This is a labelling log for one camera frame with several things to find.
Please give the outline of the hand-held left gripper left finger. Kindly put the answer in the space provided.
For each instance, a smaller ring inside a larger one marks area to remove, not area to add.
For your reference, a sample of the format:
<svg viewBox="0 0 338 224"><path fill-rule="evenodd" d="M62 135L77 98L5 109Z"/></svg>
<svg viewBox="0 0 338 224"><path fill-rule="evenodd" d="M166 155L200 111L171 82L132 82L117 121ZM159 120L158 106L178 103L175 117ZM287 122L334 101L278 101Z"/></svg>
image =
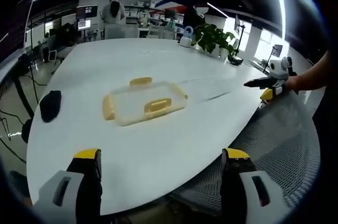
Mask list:
<svg viewBox="0 0 338 224"><path fill-rule="evenodd" d="M33 209L43 223L96 223L101 197L101 150L90 148L45 182Z"/></svg>

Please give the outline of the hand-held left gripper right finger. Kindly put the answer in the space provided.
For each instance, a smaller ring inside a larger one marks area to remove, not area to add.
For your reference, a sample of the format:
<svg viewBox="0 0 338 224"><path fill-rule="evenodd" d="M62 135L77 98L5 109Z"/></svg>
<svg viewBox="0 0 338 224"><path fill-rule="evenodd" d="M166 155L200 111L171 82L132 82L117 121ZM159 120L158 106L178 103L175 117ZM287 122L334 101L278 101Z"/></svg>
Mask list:
<svg viewBox="0 0 338 224"><path fill-rule="evenodd" d="M258 171L244 151L222 150L221 214L224 223L282 223L287 204L281 187Z"/></svg>

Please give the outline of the person's right hand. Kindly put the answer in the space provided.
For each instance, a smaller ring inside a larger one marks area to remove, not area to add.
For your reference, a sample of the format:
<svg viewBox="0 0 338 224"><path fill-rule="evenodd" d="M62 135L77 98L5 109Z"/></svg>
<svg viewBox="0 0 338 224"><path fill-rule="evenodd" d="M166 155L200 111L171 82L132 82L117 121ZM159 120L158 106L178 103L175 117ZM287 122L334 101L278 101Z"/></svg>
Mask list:
<svg viewBox="0 0 338 224"><path fill-rule="evenodd" d="M301 75L289 76L285 82L285 88L288 91L294 91L296 93L302 91L303 90L302 76Z"/></svg>

